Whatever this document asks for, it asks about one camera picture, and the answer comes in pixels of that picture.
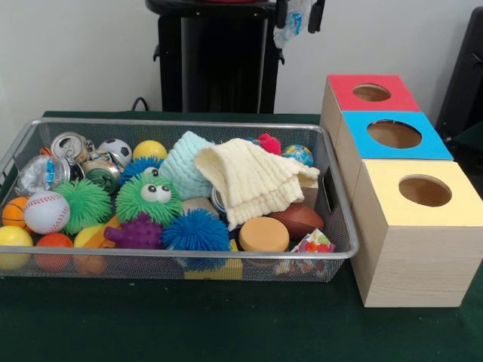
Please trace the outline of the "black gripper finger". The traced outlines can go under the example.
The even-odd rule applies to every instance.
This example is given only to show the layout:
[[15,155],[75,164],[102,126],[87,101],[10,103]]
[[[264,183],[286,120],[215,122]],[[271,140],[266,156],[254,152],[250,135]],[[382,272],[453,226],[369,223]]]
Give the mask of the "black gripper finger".
[[325,0],[315,0],[310,8],[309,22],[307,30],[310,34],[315,34],[321,31],[321,22],[325,9]]
[[277,29],[283,29],[287,22],[288,0],[275,1],[275,26]]

